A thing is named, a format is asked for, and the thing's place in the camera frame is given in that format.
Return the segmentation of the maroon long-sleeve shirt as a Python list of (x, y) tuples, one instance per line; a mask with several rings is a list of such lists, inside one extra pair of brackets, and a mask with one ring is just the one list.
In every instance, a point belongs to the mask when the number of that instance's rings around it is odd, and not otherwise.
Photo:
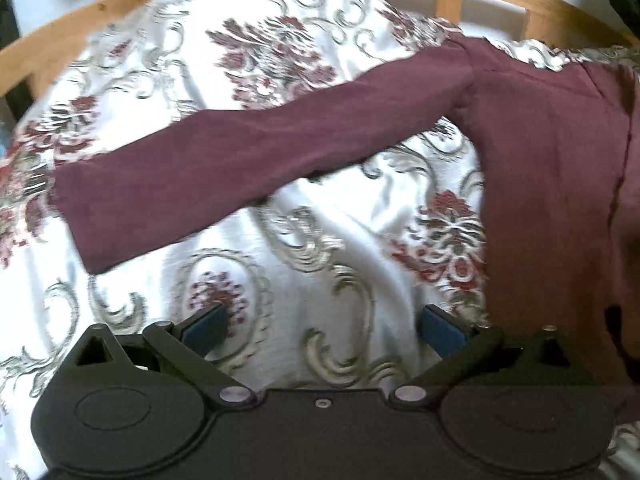
[(53, 203), (88, 272), (175, 243), (283, 185), (452, 120), (484, 174), (491, 317), (558, 326), (639, 414), (639, 81), (623, 65), (548, 72), (477, 38), (372, 68), (270, 110), (201, 110), (56, 168)]

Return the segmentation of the floral satin bedspread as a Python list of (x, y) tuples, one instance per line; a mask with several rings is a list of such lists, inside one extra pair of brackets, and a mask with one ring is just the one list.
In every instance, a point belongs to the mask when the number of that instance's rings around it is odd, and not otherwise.
[[(1, 162), (1, 474), (6, 479), (634, 479), (639, 414), (547, 323), (488, 310), (485, 180), (447, 117), (296, 179), (175, 243), (92, 274), (53, 203), (56, 168), (201, 110), (270, 110), (453, 36), (384, 0), (157, 0), (97, 32)], [(558, 72), (613, 49), (484, 40)], [(256, 393), (204, 398), (145, 342), (220, 302), (205, 357)], [(423, 308), (504, 333), (427, 408), (390, 393), (442, 358)]]

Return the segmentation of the wooden bed frame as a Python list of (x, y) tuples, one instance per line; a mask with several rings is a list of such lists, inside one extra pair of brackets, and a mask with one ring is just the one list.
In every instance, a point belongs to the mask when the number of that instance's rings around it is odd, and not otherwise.
[[(39, 98), (86, 46), (89, 35), (150, 1), (98, 0), (15, 40), (1, 51), (1, 91), (8, 93), (27, 80), (32, 95)], [(630, 32), (618, 32), (563, 0), (501, 1), (524, 9), (524, 39), (560, 48), (577, 48), (584, 40), (597, 47), (635, 47), (639, 43)], [(461, 6), (462, 0), (436, 0), (435, 14), (457, 24)]]

